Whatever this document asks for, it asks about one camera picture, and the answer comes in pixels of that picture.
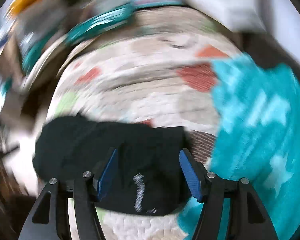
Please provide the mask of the black pants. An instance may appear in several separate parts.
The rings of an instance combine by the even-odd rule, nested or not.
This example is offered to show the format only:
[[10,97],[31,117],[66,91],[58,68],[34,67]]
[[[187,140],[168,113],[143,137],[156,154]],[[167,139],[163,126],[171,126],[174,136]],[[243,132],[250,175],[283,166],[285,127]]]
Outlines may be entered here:
[[61,116],[43,127],[33,166],[44,181],[66,182],[91,172],[89,192],[103,209],[164,216],[190,197],[179,164],[179,152],[188,145],[182,127]]

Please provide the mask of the turquoise fleece blanket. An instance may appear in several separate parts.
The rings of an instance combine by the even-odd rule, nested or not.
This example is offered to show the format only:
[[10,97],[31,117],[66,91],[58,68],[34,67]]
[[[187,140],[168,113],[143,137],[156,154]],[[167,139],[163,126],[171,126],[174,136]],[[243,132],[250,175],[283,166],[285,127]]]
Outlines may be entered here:
[[286,64],[263,69],[247,54],[215,60],[212,68],[220,123],[211,170],[249,179],[278,238],[299,238],[300,83]]

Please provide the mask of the patchwork quilted bed cover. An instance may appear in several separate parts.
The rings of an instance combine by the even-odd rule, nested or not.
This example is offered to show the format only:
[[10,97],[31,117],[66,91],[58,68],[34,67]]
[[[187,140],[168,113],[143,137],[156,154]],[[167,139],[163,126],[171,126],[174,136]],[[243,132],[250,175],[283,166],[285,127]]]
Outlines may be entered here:
[[137,11],[131,25],[77,45],[47,113],[94,121],[181,126],[208,165],[219,126],[211,88],[214,59],[240,54],[234,35],[186,7]]

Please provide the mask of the teal long package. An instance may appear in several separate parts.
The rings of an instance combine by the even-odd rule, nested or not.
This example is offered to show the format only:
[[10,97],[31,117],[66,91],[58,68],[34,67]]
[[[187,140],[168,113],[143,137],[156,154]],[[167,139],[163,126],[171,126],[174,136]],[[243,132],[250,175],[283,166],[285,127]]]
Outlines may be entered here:
[[72,46],[129,22],[134,13],[131,3],[94,16],[73,27],[66,35],[65,45]]

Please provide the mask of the light blue shapes box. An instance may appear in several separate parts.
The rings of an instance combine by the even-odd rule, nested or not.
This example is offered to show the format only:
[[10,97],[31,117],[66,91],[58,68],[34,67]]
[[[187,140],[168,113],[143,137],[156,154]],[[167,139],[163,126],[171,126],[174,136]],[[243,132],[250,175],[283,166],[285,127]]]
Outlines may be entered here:
[[130,2],[136,10],[152,7],[185,5],[184,0],[130,0]]

